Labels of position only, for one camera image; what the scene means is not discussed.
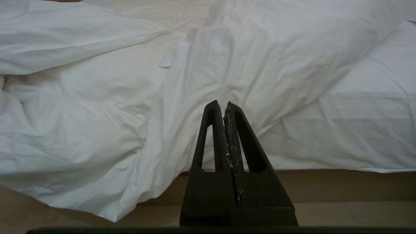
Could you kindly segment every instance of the white comforter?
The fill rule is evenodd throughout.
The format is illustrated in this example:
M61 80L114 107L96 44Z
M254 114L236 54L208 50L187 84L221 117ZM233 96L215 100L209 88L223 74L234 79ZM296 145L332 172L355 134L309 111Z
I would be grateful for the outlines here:
M209 2L163 1L173 7L159 19L147 6L145 19L173 32L8 77L0 183L116 221L189 168L210 101L240 105L262 134L327 91L403 20L400 3L374 3L220 2L164 60L169 70L154 65L204 21Z

